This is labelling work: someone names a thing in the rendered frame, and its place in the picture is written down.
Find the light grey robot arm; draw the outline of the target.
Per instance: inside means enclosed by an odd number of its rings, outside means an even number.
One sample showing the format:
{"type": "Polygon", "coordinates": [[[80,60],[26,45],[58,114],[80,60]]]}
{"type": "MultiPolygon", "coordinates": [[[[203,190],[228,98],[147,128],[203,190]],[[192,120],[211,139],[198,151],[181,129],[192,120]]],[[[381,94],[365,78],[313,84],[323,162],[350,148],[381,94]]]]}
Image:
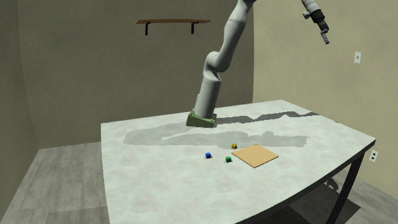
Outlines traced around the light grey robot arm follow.
{"type": "Polygon", "coordinates": [[[212,51],[206,57],[203,81],[194,108],[195,115],[211,119],[215,109],[222,80],[219,73],[225,72],[231,63],[235,48],[246,26],[248,12],[257,0],[238,0],[225,28],[220,52],[212,51]]]}

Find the tan square mat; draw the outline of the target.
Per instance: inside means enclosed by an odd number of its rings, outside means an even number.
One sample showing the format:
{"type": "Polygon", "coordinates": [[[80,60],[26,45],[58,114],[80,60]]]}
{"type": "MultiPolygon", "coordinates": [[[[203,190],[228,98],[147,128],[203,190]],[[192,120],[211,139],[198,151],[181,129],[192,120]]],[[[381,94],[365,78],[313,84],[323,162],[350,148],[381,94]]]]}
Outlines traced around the tan square mat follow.
{"type": "Polygon", "coordinates": [[[231,153],[253,168],[261,166],[279,157],[275,153],[263,148],[258,144],[231,153]]]}

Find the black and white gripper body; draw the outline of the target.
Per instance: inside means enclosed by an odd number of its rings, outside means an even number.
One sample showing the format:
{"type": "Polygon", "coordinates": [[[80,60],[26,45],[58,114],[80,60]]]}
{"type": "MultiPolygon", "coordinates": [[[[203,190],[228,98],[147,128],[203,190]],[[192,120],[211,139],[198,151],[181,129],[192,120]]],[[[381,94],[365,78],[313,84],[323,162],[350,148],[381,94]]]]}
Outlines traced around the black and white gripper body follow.
{"type": "Polygon", "coordinates": [[[325,29],[329,30],[328,25],[324,21],[325,16],[315,2],[308,4],[306,6],[306,10],[307,12],[303,12],[303,16],[305,19],[311,17],[314,23],[317,23],[318,26],[321,28],[321,31],[325,29]]]}

